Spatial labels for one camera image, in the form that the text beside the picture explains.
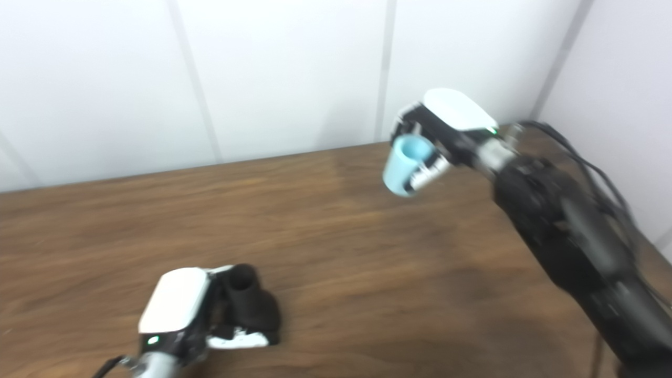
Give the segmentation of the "right white-black robot hand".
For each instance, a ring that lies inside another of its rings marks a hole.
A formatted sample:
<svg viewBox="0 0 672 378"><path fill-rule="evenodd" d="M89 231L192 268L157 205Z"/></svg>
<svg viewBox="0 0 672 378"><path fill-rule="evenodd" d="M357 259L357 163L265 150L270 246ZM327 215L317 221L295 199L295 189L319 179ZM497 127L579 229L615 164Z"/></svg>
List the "right white-black robot hand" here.
<svg viewBox="0 0 672 378"><path fill-rule="evenodd" d="M409 197L453 166L472 167L479 146L499 125L456 89L430 89L396 118L383 170L389 191Z"/></svg>

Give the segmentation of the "left white-black robot hand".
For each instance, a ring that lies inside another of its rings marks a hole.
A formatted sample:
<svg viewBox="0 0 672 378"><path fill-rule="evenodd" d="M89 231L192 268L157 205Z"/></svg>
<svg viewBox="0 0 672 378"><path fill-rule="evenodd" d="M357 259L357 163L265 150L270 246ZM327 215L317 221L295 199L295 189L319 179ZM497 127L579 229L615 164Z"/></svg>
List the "left white-black robot hand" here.
<svg viewBox="0 0 672 378"><path fill-rule="evenodd" d="M276 346L281 324L279 304L253 265L175 269L159 278L142 313L141 354L187 366L208 350Z"/></svg>

